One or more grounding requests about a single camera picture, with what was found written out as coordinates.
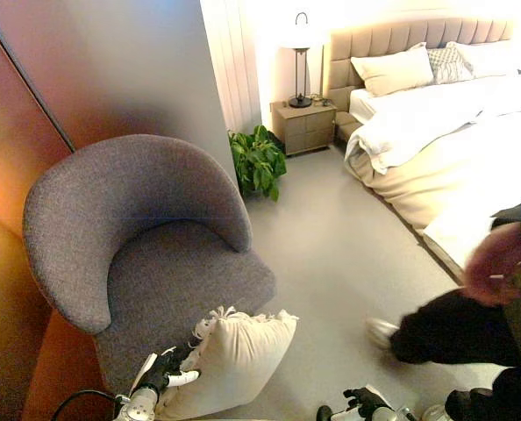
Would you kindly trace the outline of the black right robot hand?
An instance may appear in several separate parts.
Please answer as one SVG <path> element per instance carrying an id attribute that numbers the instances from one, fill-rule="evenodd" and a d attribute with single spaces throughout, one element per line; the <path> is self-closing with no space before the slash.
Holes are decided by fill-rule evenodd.
<path id="1" fill-rule="evenodd" d="M 368 387 L 346 389 L 347 408 L 332 415 L 331 420 L 395 420 L 396 413 L 391 407 Z"/>

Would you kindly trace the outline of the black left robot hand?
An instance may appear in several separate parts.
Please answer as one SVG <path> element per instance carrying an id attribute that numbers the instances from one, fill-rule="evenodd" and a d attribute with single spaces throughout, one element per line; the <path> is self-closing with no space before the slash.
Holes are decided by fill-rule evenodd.
<path id="1" fill-rule="evenodd" d="M 180 387 L 200 377 L 199 369 L 181 369 L 181 364 L 182 353 L 176 346 L 160 353 L 150 353 L 136 375 L 129 396 L 143 388 L 160 395 L 167 388 Z"/>

